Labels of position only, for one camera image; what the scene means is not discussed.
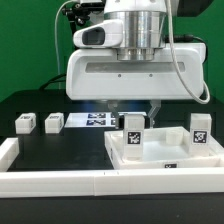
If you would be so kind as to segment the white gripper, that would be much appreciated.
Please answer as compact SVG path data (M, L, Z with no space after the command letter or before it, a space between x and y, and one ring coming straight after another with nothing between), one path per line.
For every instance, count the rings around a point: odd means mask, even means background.
M160 100L190 99L203 93L204 45L176 43L151 61L119 61L114 49L81 49L68 62L66 93L72 100L151 100L150 127ZM117 101L107 103L115 128L124 128Z

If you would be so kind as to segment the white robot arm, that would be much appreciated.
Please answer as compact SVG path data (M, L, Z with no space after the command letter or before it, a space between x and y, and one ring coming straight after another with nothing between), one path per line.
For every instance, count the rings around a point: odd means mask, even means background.
M204 81L205 43L173 34L175 17L196 17L214 0L80 0L100 22L74 33L67 65L72 100L101 100L120 123L117 103L148 100L154 115L163 100L210 100Z

